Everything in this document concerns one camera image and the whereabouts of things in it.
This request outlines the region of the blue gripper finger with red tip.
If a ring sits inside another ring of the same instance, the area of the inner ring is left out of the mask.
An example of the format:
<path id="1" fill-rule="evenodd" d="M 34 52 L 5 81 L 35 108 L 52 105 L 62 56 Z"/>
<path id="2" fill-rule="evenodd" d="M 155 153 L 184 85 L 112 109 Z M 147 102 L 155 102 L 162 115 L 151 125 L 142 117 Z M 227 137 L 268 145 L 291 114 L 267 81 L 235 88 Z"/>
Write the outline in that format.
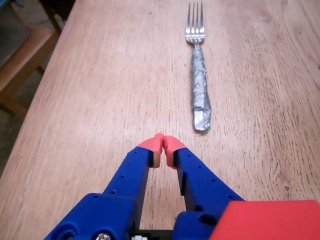
<path id="1" fill-rule="evenodd" d="M 187 211 L 222 213 L 229 202 L 243 200 L 177 138 L 165 136 L 163 148 Z"/>
<path id="2" fill-rule="evenodd" d="M 128 240 L 140 226 L 150 168 L 160 166 L 162 133 L 131 150 L 102 193 L 89 193 L 48 240 Z"/>

